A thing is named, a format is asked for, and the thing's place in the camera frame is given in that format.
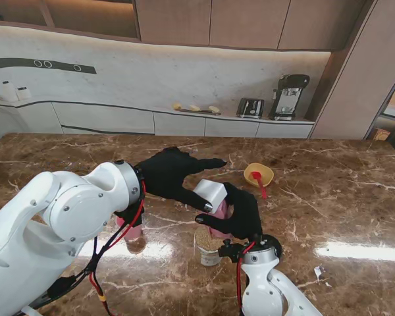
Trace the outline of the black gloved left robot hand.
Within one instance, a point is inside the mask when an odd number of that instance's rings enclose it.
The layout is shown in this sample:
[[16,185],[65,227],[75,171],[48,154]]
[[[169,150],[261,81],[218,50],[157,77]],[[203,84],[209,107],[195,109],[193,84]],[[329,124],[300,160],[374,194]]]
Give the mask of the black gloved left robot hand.
[[168,147],[136,165],[144,178],[148,193],[173,199],[208,213],[213,206],[195,192],[183,187],[187,176],[205,170],[218,169],[226,161],[218,158],[197,159],[177,147]]

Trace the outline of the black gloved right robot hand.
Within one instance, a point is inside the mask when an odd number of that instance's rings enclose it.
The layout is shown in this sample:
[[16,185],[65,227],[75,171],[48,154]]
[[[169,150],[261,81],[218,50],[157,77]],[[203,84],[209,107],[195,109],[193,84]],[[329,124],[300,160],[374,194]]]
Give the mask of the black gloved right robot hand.
[[223,234],[231,234],[237,239],[253,241],[256,236],[263,234],[256,198],[229,182],[223,184],[227,192],[226,203],[234,208],[232,215],[227,219],[219,219],[201,213],[195,217],[195,222]]

